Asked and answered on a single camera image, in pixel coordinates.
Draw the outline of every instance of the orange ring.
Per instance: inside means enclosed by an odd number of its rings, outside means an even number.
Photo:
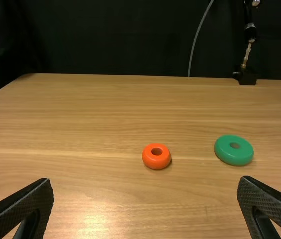
[[[167,147],[159,143],[149,144],[142,152],[142,161],[151,169],[163,169],[171,161],[171,155]]]

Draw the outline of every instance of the black clamp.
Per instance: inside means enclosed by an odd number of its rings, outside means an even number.
[[[253,69],[247,67],[246,63],[249,59],[249,54],[251,52],[251,46],[257,40],[257,32],[252,21],[251,8],[257,7],[260,3],[260,0],[244,0],[243,1],[243,10],[244,10],[244,36],[245,42],[248,44],[246,48],[245,56],[241,65],[235,67],[233,72],[233,78],[238,80],[240,85],[255,85],[258,78],[258,74],[255,73]]]

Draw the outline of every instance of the cable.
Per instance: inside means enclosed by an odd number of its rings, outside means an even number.
[[[214,0],[211,0],[211,2],[209,3],[209,6],[206,8],[205,12],[204,12],[204,15],[201,19],[201,22],[200,22],[200,25],[195,33],[195,37],[194,37],[194,40],[193,40],[193,45],[192,45],[192,49],[191,49],[191,55],[190,55],[190,61],[189,61],[189,69],[188,69],[188,77],[190,77],[190,74],[191,74],[191,64],[192,64],[192,59],[193,59],[193,52],[194,52],[194,48],[195,48],[195,44],[196,44],[196,40],[198,38],[198,35],[199,35],[199,32],[200,32],[200,29],[203,25],[203,22],[204,22],[204,19],[205,17],[207,16],[212,4],[213,4]]]

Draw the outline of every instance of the ring hole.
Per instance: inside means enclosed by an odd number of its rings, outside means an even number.
[[[152,153],[153,155],[155,155],[155,156],[159,156],[159,155],[162,154],[162,150],[159,149],[159,148],[153,148],[153,149],[151,150],[151,153]]]
[[[239,149],[240,145],[238,145],[237,143],[230,143],[230,147],[234,149]]]

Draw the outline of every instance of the table surface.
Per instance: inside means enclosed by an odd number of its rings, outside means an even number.
[[[251,164],[214,154],[248,140]],[[150,143],[172,164],[144,166]],[[0,90],[0,200],[48,177],[46,239],[249,239],[236,200],[243,175],[281,191],[281,81],[33,74]]]

